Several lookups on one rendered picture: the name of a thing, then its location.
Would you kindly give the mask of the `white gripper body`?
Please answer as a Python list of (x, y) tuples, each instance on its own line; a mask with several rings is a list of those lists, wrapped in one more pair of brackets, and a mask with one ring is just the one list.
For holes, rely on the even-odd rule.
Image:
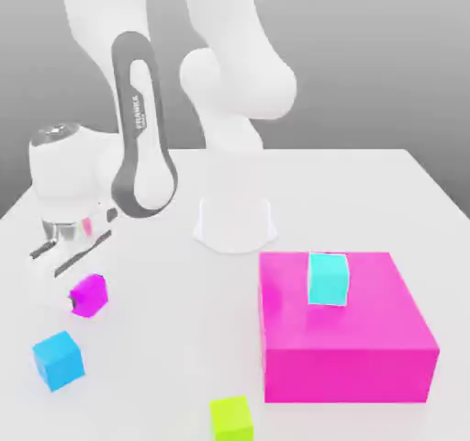
[(91, 237), (77, 235), (71, 240), (63, 236), (48, 240), (28, 255), (28, 277), (35, 285), (56, 283), (68, 277), (94, 250), (112, 236), (111, 230)]

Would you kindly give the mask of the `large pink box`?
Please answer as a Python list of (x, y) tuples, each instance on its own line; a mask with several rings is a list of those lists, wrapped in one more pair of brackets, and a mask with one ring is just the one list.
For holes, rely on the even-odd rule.
[(259, 255), (268, 403), (425, 402), (440, 348), (392, 257), (347, 255), (344, 307), (307, 303), (308, 253)]

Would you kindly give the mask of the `small magenta cube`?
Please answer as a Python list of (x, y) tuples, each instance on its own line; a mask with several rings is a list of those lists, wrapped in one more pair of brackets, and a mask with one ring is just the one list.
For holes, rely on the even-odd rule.
[(95, 316), (108, 302), (106, 280), (92, 274), (82, 279), (69, 293), (72, 313), (84, 318)]

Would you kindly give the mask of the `small lime green cube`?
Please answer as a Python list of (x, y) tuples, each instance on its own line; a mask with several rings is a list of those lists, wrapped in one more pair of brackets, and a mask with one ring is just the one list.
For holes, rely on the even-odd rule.
[(212, 401), (209, 410), (214, 441), (253, 441), (253, 421), (245, 396)]

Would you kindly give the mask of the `small cyan cube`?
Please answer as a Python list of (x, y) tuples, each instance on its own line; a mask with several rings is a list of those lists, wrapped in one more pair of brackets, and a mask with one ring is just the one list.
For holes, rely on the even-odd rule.
[(347, 305), (350, 269), (345, 254), (308, 254), (308, 304)]

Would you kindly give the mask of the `small blue cube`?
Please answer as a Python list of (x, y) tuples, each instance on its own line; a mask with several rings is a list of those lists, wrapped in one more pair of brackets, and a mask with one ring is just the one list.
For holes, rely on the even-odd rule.
[(32, 351), (38, 372), (50, 391), (84, 375), (81, 350), (66, 331), (33, 345)]

